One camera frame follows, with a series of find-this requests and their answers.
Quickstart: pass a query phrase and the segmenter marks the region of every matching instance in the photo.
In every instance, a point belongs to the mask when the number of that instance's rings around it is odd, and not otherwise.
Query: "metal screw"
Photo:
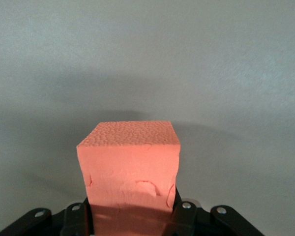
[[[42,216],[43,214],[45,214],[45,211],[44,211],[44,210],[39,211],[38,213],[35,214],[35,217],[40,217],[40,216]]]
[[[184,203],[182,203],[182,207],[185,208],[185,209],[190,209],[191,208],[191,204],[188,203],[188,202],[184,202]]]
[[[75,205],[75,206],[72,208],[72,210],[78,210],[78,209],[80,209],[80,205]]]
[[[223,207],[218,207],[217,209],[216,209],[216,211],[218,212],[218,213],[220,213],[220,214],[226,214],[226,209],[225,208],[223,208]]]

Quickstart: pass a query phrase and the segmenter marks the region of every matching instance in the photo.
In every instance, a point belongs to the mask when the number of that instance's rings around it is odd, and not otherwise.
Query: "bolt head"
[[[220,214],[226,214],[227,213],[227,211],[226,211],[226,209],[224,208],[224,207],[218,207],[217,209],[216,209],[216,211],[218,212],[218,213],[220,213]]]
[[[72,208],[72,210],[78,210],[78,209],[80,209],[80,205],[75,205],[75,206]]]
[[[182,207],[185,208],[185,209],[190,209],[191,208],[191,204],[188,203],[188,202],[184,202],[184,203],[182,203]]]
[[[36,214],[35,214],[35,217],[37,218],[37,217],[40,217],[40,216],[42,216],[42,215],[44,215],[44,214],[45,214],[45,211],[42,210],[42,211],[39,211],[38,213],[36,213]]]

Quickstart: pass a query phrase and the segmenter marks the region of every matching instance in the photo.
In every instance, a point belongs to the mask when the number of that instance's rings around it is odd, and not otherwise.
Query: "pink foam block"
[[[160,236],[175,199],[180,143],[169,121],[104,122],[77,146],[99,236]]]

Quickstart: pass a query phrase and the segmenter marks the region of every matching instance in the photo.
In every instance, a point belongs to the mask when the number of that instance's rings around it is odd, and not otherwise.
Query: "textured top surface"
[[[99,123],[79,146],[179,145],[169,121]]]

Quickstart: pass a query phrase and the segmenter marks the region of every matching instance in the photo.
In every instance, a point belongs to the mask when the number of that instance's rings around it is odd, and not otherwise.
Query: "gray backdrop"
[[[0,0],[0,230],[86,196],[99,122],[150,119],[183,197],[295,236],[295,0]]]

